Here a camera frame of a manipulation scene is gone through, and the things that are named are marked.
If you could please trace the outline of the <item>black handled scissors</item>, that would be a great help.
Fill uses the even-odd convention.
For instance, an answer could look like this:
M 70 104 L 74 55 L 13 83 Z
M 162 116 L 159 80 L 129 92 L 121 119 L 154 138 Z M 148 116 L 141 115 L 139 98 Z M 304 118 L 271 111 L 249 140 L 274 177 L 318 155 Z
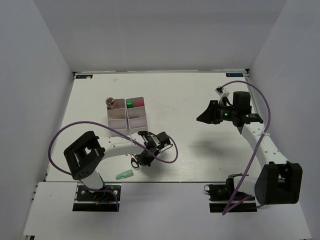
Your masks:
M 140 164 L 134 155 L 131 155 L 130 163 L 135 170 L 138 170 L 140 168 Z

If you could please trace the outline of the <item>green correction tape case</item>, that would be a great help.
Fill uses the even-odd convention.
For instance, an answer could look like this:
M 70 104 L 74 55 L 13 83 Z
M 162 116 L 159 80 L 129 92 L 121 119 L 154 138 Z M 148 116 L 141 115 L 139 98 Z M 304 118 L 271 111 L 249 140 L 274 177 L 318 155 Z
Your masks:
M 123 180 L 123 179 L 126 179 L 126 178 L 130 178 L 130 177 L 132 177 L 133 175 L 134 175 L 133 170 L 132 170 L 132 169 L 129 169 L 129 170 L 127 170 L 127 171 L 124 171 L 124 172 L 121 172 L 121 173 L 117 174 L 117 175 L 115 176 L 115 179 L 116 179 L 117 181 L 119 181 L 119 180 Z

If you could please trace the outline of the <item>pink black highlighter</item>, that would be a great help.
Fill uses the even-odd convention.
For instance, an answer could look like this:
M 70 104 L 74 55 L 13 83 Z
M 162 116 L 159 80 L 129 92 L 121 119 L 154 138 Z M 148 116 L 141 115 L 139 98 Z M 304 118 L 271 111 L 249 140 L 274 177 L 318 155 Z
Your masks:
M 137 101 L 136 104 L 135 104 L 136 107 L 144 107 L 145 106 L 145 103 L 143 100 L 141 101 Z

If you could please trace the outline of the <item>green black highlighter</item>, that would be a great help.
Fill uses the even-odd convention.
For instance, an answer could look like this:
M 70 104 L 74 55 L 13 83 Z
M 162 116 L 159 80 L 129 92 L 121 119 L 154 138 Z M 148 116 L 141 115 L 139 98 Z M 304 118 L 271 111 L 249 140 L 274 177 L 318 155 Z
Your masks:
M 133 108 L 133 103 L 132 103 L 132 102 L 127 102 L 127 103 L 126 103 L 126 107 L 127 107 L 128 109 Z

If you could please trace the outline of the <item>pink crayon tube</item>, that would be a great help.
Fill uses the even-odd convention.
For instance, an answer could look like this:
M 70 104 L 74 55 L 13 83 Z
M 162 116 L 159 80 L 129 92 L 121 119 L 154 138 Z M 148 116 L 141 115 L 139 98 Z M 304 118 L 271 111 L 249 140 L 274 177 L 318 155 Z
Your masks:
M 107 97 L 105 100 L 107 109 L 113 110 L 116 108 L 116 100 L 113 97 Z

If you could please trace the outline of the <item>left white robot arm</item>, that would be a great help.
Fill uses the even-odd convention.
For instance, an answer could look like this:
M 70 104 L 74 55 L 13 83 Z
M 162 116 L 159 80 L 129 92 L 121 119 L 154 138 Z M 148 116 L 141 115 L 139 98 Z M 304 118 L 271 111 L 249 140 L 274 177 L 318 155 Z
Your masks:
M 74 180 L 82 182 L 88 193 L 99 200 L 105 196 L 106 187 L 96 171 L 101 161 L 124 155 L 133 156 L 140 166 L 150 166 L 161 151 L 171 145 L 166 132 L 154 134 L 139 131 L 132 135 L 99 138 L 87 131 L 67 147 L 63 154 Z

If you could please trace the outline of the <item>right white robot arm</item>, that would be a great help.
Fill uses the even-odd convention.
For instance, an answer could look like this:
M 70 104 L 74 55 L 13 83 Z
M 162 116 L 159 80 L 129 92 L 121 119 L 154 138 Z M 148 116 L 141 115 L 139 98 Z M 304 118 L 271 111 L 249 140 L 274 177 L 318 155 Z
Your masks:
M 215 125 L 223 121 L 232 122 L 254 151 L 261 172 L 258 177 L 242 173 L 229 175 L 225 188 L 221 191 L 213 189 L 212 192 L 226 194 L 233 200 L 246 194 L 255 197 L 260 205 L 296 204 L 300 197 L 302 167 L 291 163 L 264 132 L 262 118 L 252 112 L 250 93 L 236 91 L 233 102 L 229 102 L 229 92 L 223 88 L 216 92 L 219 100 L 211 100 L 196 120 Z

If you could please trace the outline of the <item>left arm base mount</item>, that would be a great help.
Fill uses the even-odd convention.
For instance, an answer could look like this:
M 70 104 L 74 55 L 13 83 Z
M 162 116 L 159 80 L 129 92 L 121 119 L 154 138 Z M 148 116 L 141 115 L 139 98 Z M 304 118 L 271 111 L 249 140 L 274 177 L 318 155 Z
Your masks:
M 109 192 L 91 192 L 78 184 L 73 202 L 73 212 L 117 212 L 115 197 Z

